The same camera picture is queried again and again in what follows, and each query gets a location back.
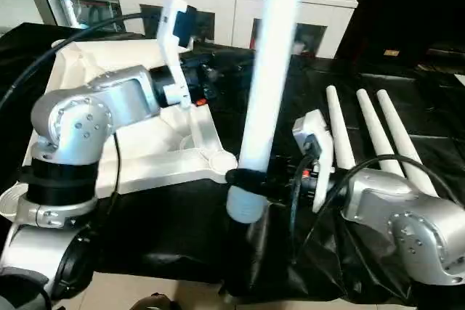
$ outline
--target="robotic arm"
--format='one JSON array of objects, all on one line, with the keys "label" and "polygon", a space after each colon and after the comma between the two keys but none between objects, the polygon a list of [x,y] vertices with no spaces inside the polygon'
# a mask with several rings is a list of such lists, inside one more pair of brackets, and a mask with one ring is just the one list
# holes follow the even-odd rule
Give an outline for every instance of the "robotic arm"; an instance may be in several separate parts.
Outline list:
[{"label": "robotic arm", "polygon": [[[328,153],[333,153],[332,137],[319,110],[298,119],[293,133],[302,152],[310,145],[318,150],[318,179],[311,189],[315,192],[313,211],[318,211],[319,188],[325,187],[324,196],[331,190],[332,156],[328,161]],[[426,285],[465,283],[465,211],[455,203],[424,194],[396,174],[366,168],[345,188],[341,214],[392,243],[412,279]]]},{"label": "robotic arm", "polygon": [[155,84],[139,65],[76,89],[51,91],[34,105],[31,120],[39,139],[20,177],[28,191],[18,201],[0,258],[0,308],[50,309],[51,300],[71,298],[90,283],[95,253],[89,222],[105,141],[121,127],[157,116],[161,107],[191,106],[177,47],[189,44],[195,9],[182,3],[171,0],[158,35],[176,78],[171,73]]}]

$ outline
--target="white cabinet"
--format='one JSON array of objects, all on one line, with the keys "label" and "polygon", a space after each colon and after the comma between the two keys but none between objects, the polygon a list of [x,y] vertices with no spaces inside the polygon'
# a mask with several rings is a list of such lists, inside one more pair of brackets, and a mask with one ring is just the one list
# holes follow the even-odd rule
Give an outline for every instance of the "white cabinet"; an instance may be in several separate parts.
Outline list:
[{"label": "white cabinet", "polygon": [[[256,46],[264,0],[236,0],[232,45]],[[294,53],[333,58],[349,25],[354,9],[299,3]]]},{"label": "white cabinet", "polygon": [[[134,12],[161,11],[165,0],[119,0],[123,14]],[[185,0],[190,6],[198,10],[199,35],[215,44],[231,46],[233,42],[233,23],[235,0]],[[150,28],[156,33],[157,20],[141,19],[126,22],[128,32],[146,34],[145,29]]]},{"label": "white cabinet", "polygon": [[[165,0],[120,0],[124,14],[157,15]],[[254,46],[265,0],[185,0],[199,11],[195,36],[199,41],[249,48]],[[333,58],[357,0],[300,0],[294,53]],[[132,20],[128,31],[156,34],[156,19]]]}]

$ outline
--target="white plastic base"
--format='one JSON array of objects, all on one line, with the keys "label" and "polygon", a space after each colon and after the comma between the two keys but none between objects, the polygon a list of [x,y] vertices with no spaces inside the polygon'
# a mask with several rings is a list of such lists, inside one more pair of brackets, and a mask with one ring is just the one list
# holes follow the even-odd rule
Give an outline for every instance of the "white plastic base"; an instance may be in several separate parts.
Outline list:
[{"label": "white plastic base", "polygon": [[[71,89],[105,71],[138,64],[147,69],[164,64],[156,40],[72,43],[57,53],[46,91]],[[171,106],[156,118],[118,130],[117,135],[122,158],[121,194],[198,179],[225,183],[226,172],[237,167],[235,156],[222,147],[208,105],[188,109]],[[31,145],[36,140],[37,133],[33,132],[24,165],[31,163]],[[110,196],[116,169],[116,149],[111,137],[100,161],[98,197]],[[0,197],[0,208],[5,207],[0,214],[12,219],[11,210],[16,203],[10,201],[19,195],[7,192]]]}]

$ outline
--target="black wire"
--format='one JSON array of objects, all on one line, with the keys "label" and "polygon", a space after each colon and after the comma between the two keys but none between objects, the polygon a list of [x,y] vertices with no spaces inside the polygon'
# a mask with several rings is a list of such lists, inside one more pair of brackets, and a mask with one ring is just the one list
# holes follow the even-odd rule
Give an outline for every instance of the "black wire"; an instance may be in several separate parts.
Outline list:
[{"label": "black wire", "polygon": [[296,235],[296,220],[297,220],[297,210],[299,208],[299,197],[300,197],[300,187],[302,185],[302,172],[304,169],[315,160],[313,154],[306,154],[300,163],[298,164],[296,171],[294,172],[294,181],[292,184],[291,191],[291,212],[289,220],[289,234],[291,238],[291,251],[292,255],[295,255],[296,245],[295,245],[295,235]]},{"label": "black wire", "polygon": [[53,46],[51,49],[48,49],[43,53],[41,56],[39,56],[34,62],[32,62],[21,74],[18,76],[13,82],[13,84],[10,86],[10,88],[7,90],[5,95],[1,98],[0,100],[0,110],[4,107],[6,104],[7,100],[12,96],[13,92],[15,89],[22,83],[25,83],[36,71],[37,69],[43,65],[49,58],[53,57],[54,54],[68,45],[69,43],[76,41],[80,38],[83,38],[85,36],[88,36],[90,33],[95,32],[96,30],[105,27],[106,25],[110,25],[115,22],[119,21],[124,21],[124,20],[131,20],[134,18],[141,18],[141,17],[153,17],[153,15],[147,15],[143,14],[141,12],[136,13],[136,14],[127,14],[127,15],[122,15],[118,17],[113,17],[109,18],[107,20],[104,20],[100,23],[97,23],[96,25],[93,25],[87,29],[81,30],[77,33],[74,33],[72,36],[69,38],[65,39],[64,41],[58,43],[57,45]]},{"label": "black wire", "polygon": [[422,163],[419,163],[418,161],[415,161],[413,159],[407,158],[406,156],[398,155],[398,154],[378,155],[374,158],[365,160],[362,163],[359,163],[358,165],[352,167],[350,170],[348,170],[345,176],[342,177],[342,179],[329,191],[328,198],[325,201],[325,203],[321,206],[321,209],[318,211],[317,216],[315,217],[315,220],[313,221],[312,226],[310,227],[310,230],[307,234],[307,237],[305,237],[305,240],[299,249],[299,252],[296,255],[293,254],[293,260],[292,260],[293,263],[297,262],[298,257],[300,256],[301,252],[304,250],[305,245],[310,240],[313,232],[315,231],[315,227],[318,225],[318,222],[321,220],[321,217],[332,206],[333,201],[338,197],[338,194],[342,190],[342,188],[344,188],[345,186],[349,184],[349,180],[355,174],[357,174],[364,168],[368,167],[369,165],[372,165],[373,163],[378,163],[379,161],[383,161],[383,160],[398,160],[403,163],[409,163],[410,165],[421,169],[424,173],[426,173],[431,179],[433,179],[437,184],[439,184],[444,189],[444,193],[449,200],[453,201],[456,205],[464,208],[464,205],[462,204],[462,202],[455,196],[452,189],[441,179],[441,177],[438,174],[436,174],[433,170],[427,168]]},{"label": "black wire", "polygon": [[116,132],[113,134],[113,140],[115,141],[115,148],[116,148],[116,157],[118,158],[118,167],[116,169],[116,183],[115,183],[115,189],[111,193],[110,196],[110,204],[107,209],[107,218],[110,216],[110,214],[113,212],[113,209],[115,208],[116,201],[119,199],[119,181],[120,181],[120,175],[121,175],[121,151],[119,148],[119,142],[118,142],[118,137],[116,136]]}]

